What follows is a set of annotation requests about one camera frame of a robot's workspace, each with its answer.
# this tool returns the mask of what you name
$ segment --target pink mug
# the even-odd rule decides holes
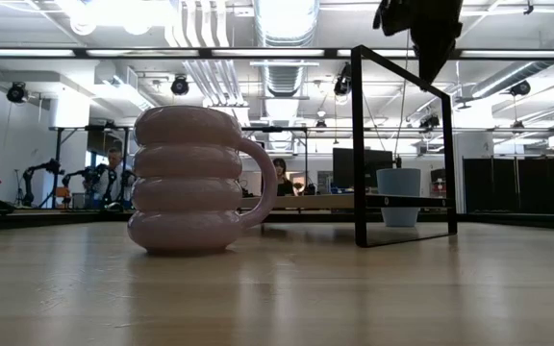
[[[167,106],[145,111],[135,126],[128,234],[149,253],[223,251],[245,228],[261,223],[277,196],[275,167],[264,149],[242,138],[236,118],[221,111]],[[258,162],[264,193],[256,208],[238,214],[242,171],[237,151]]]

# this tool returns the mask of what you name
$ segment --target monitor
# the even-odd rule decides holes
[[[365,186],[377,187],[376,171],[392,168],[392,152],[365,150]],[[333,148],[333,184],[339,188],[354,186],[354,150]]]

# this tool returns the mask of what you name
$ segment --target woman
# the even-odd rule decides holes
[[[286,162],[283,159],[273,160],[275,172],[277,173],[277,196],[294,195],[294,186],[286,178]]]

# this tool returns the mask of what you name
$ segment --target blue-white cup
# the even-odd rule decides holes
[[[419,169],[379,169],[376,175],[379,194],[420,197]],[[413,227],[419,210],[420,208],[382,208],[382,216],[388,227]]]

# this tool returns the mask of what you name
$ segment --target mug handle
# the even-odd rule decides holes
[[[264,178],[264,192],[260,203],[251,211],[240,216],[242,224],[245,228],[256,226],[261,223],[273,210],[277,199],[277,174],[275,166],[266,154],[264,149],[258,143],[243,138],[239,145],[239,150],[247,153],[253,160],[258,163],[262,176]]]

